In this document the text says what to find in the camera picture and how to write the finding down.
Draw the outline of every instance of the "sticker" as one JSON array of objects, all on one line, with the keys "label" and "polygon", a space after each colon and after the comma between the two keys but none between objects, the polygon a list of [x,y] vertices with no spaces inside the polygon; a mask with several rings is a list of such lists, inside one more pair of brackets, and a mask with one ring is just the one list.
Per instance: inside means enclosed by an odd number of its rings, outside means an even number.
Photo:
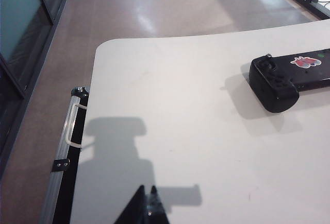
[{"label": "sticker", "polygon": [[290,63],[296,64],[300,68],[309,68],[311,66],[320,65],[322,62],[319,59],[299,56],[298,58],[294,58],[294,61]]}]

